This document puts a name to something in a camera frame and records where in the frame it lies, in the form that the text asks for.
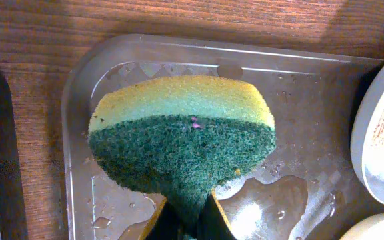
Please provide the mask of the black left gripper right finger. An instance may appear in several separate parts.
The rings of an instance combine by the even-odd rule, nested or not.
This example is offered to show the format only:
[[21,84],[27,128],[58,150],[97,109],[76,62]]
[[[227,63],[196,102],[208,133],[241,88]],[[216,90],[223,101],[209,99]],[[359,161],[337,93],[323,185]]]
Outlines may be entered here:
[[210,194],[197,223],[198,240],[236,240],[223,208],[214,194]]

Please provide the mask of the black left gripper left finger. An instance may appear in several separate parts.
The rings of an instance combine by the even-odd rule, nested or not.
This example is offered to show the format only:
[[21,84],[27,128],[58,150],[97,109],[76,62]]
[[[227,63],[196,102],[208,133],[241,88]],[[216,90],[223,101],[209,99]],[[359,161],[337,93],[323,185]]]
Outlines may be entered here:
[[139,240],[183,240],[185,226],[177,216],[174,207],[163,198],[155,212],[146,223]]

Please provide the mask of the yellow green sponge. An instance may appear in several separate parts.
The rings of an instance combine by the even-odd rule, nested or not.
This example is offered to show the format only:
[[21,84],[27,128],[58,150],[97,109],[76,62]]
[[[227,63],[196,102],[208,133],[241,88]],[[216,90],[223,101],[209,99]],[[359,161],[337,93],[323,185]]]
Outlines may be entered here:
[[211,191],[252,172],[276,147],[275,119],[252,84],[160,77],[106,94],[88,144],[118,185],[159,193],[192,227]]

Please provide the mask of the grey-white plate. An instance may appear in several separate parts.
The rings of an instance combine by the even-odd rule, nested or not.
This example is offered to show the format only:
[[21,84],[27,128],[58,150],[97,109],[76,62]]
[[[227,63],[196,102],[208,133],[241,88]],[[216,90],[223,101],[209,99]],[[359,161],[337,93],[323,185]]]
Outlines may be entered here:
[[360,221],[340,240],[384,240],[384,213]]

